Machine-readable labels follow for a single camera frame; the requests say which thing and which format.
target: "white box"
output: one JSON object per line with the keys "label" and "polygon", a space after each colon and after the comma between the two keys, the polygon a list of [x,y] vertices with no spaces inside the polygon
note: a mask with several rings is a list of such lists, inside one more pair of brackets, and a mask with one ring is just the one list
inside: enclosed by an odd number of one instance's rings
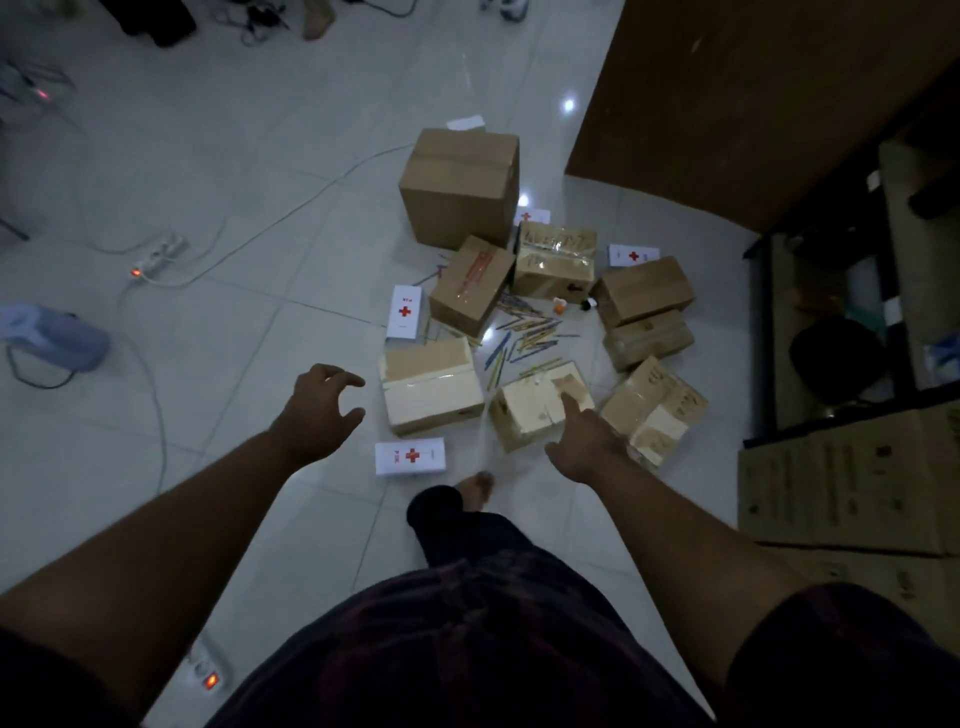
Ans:
{"label": "white box", "polygon": [[609,254],[611,268],[627,268],[631,265],[645,263],[648,260],[659,260],[660,248],[639,248],[635,245],[611,244]]}
{"label": "white box", "polygon": [[453,130],[454,132],[468,132],[471,129],[479,129],[485,131],[487,129],[484,124],[483,116],[468,116],[466,119],[454,119],[453,121],[446,122],[446,127]]}
{"label": "white box", "polygon": [[418,285],[395,285],[394,299],[387,320],[388,339],[416,339],[420,329],[420,298]]}
{"label": "white box", "polygon": [[444,438],[403,440],[373,446],[377,475],[416,475],[446,470]]}
{"label": "white box", "polygon": [[384,353],[380,382],[397,437],[483,414],[483,389],[465,338]]}
{"label": "white box", "polygon": [[533,207],[518,207],[514,215],[514,225],[520,223],[543,223],[550,224],[550,210],[534,209]]}

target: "cardboard box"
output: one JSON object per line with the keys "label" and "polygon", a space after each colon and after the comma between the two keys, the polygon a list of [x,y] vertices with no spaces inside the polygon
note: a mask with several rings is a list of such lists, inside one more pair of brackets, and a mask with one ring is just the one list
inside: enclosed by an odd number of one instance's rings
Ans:
{"label": "cardboard box", "polygon": [[490,405],[490,418],[507,452],[529,445],[564,423],[561,392],[567,392],[581,409],[594,406],[573,362],[526,376],[497,390]]}
{"label": "cardboard box", "polygon": [[430,294],[430,315],[479,338],[515,260],[514,254],[471,235]]}
{"label": "cardboard box", "polygon": [[681,352],[693,343],[693,334],[677,310],[617,327],[604,337],[603,345],[618,372],[628,372],[648,356],[663,358]]}
{"label": "cardboard box", "polygon": [[388,339],[416,339],[420,330],[420,298],[417,285],[395,285],[387,319]]}
{"label": "cardboard box", "polygon": [[611,268],[628,268],[648,260],[659,260],[660,248],[641,248],[636,245],[611,244],[607,248],[607,262]]}
{"label": "cardboard box", "polygon": [[582,303],[596,277],[597,233],[544,223],[521,222],[516,274],[510,290],[532,299]]}
{"label": "cardboard box", "polygon": [[960,560],[836,550],[768,549],[815,584],[847,582],[889,599],[960,654]]}
{"label": "cardboard box", "polygon": [[672,255],[608,271],[593,292],[597,313],[607,331],[671,308],[683,310],[696,297]]}
{"label": "cardboard box", "polygon": [[424,129],[400,178],[418,242],[457,250],[469,235],[507,246],[519,198],[512,134]]}
{"label": "cardboard box", "polygon": [[813,546],[817,488],[810,464],[810,444],[805,438],[741,450],[736,479],[738,530],[755,541]]}
{"label": "cardboard box", "polygon": [[818,544],[960,554],[960,401],[808,440]]}
{"label": "cardboard box", "polygon": [[650,356],[621,383],[600,416],[628,438],[635,457],[658,468],[707,410],[707,399]]}
{"label": "cardboard box", "polygon": [[464,338],[386,352],[380,380],[390,427],[400,437],[483,412],[483,390]]}
{"label": "cardboard box", "polygon": [[444,438],[376,443],[373,460],[377,475],[417,475],[446,470]]}

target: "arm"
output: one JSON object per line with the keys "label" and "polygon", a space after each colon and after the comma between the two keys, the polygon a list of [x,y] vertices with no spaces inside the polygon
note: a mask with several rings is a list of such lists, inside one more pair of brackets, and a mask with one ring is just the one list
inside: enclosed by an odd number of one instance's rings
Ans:
{"label": "arm", "polygon": [[280,488],[363,420],[340,415],[348,385],[364,381],[314,366],[266,432],[0,596],[0,626],[85,667],[142,719]]}
{"label": "arm", "polygon": [[550,461],[600,497],[690,671],[704,688],[723,687],[747,637],[807,582],[633,462],[595,411],[563,398]]}

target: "red cross box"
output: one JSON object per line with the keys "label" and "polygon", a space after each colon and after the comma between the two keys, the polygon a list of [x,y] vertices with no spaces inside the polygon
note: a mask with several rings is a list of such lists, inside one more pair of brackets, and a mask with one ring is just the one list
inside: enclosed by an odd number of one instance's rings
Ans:
{"label": "red cross box", "polygon": [[444,438],[400,440],[373,446],[377,475],[416,475],[446,470]]}
{"label": "red cross box", "polygon": [[416,339],[420,324],[420,298],[417,285],[395,285],[387,319],[388,339]]}
{"label": "red cross box", "polygon": [[610,267],[626,268],[648,260],[660,259],[660,248],[639,248],[634,245],[610,245]]}

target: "foot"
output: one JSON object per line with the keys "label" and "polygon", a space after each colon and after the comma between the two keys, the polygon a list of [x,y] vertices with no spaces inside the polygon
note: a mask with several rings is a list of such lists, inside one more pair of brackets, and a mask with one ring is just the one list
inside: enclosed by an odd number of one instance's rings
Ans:
{"label": "foot", "polygon": [[303,38],[317,40],[337,19],[337,13],[328,0],[303,0],[306,17],[303,19]]}
{"label": "foot", "polygon": [[468,513],[482,511],[490,500],[490,491],[493,490],[493,475],[487,471],[480,471],[476,475],[461,480],[454,486],[460,491],[464,499],[464,510]]}

